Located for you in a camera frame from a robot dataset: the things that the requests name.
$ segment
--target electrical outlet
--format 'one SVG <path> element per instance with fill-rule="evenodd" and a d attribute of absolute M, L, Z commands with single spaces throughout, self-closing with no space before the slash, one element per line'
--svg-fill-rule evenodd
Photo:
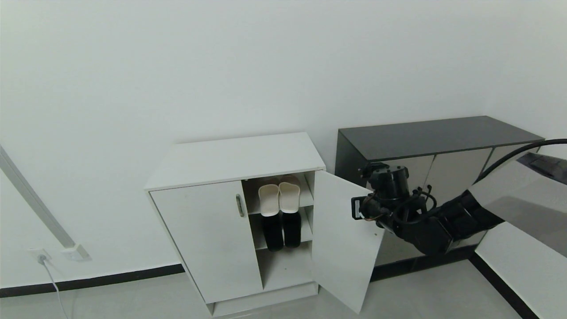
<path fill-rule="evenodd" d="M 88 255 L 87 251 L 80 244 L 75 245 L 75 247 L 73 248 L 61 250 L 61 254 L 63 254 L 63 256 L 65 256 L 65 258 L 67 258 L 68 260 L 74 262 L 84 262 L 91 260 L 91 257 Z"/>
<path fill-rule="evenodd" d="M 45 251 L 45 249 L 43 248 L 33 248 L 33 249 L 28 249 L 28 253 L 33 257 L 33 259 L 35 261 L 37 261 L 38 257 L 40 255 L 44 255 L 45 256 L 45 260 L 46 261 L 50 261 L 51 260 L 51 256 L 47 253 L 47 251 Z"/>

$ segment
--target gray cabinet door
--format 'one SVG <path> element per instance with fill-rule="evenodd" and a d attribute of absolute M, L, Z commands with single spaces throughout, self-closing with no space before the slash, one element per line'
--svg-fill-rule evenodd
<path fill-rule="evenodd" d="M 475 182 L 490 151 L 487 148 L 435 156 L 425 184 L 433 187 L 431 194 L 437 199 L 437 206 L 457 197 Z"/>
<path fill-rule="evenodd" d="M 485 169 L 487 169 L 490 165 L 494 164 L 494 162 L 498 161 L 500 158 L 502 158 L 506 154 L 512 152 L 513 150 L 519 149 L 519 148 L 521 148 L 522 146 L 525 146 L 525 145 L 527 145 L 527 144 L 508 145 L 508 146 L 500 146 L 500 147 L 494 148 L 494 151 L 492 151 L 492 154 L 490 155 L 488 162 L 486 162 Z M 512 157 L 511 159 L 507 160 L 506 163 L 517 160 L 519 157 L 523 156 L 527 152 L 537 153 L 537 151 L 538 151 L 538 149 L 535 148 L 535 149 L 531 149 L 529 151 L 521 152 L 520 154 L 518 154 L 518 155 Z"/>
<path fill-rule="evenodd" d="M 400 160 L 393 159 L 391 161 L 384 161 L 384 163 L 390 166 L 402 165 L 407 167 L 409 171 L 408 186 L 410 190 L 414 190 L 418 186 L 424 186 L 425 179 L 427 178 L 429 169 L 431 168 L 431 164 L 433 163 L 433 157 L 433 155 L 430 155 L 402 158 Z M 404 241 L 401 238 L 398 238 L 396 235 L 390 232 L 384 232 L 382 245 L 380 246 L 378 256 L 376 256 L 375 265 L 385 265 L 387 263 L 397 262 L 419 256 L 423 256 L 423 254 L 412 244 Z"/>

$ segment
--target black countertop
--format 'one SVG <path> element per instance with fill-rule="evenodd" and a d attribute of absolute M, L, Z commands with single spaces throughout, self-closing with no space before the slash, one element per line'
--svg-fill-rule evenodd
<path fill-rule="evenodd" d="M 489 116 L 341 128 L 338 132 L 369 161 L 458 152 L 544 139 Z"/>

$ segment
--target white slipper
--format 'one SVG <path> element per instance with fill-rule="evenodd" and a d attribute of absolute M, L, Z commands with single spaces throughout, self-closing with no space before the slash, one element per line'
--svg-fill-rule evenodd
<path fill-rule="evenodd" d="M 280 183 L 280 210 L 284 213 L 297 213 L 299 210 L 299 179 L 293 175 L 282 177 Z"/>
<path fill-rule="evenodd" d="M 280 188 L 277 186 L 276 178 L 263 181 L 266 185 L 258 188 L 260 198 L 260 214 L 264 217 L 277 215 L 280 212 L 279 195 Z"/>

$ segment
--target door handle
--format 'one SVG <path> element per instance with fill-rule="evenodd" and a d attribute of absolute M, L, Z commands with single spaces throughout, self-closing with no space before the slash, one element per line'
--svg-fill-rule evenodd
<path fill-rule="evenodd" d="M 244 210 L 242 209 L 242 198 L 240 194 L 236 195 L 236 206 L 238 206 L 238 213 L 241 217 L 244 217 Z"/>

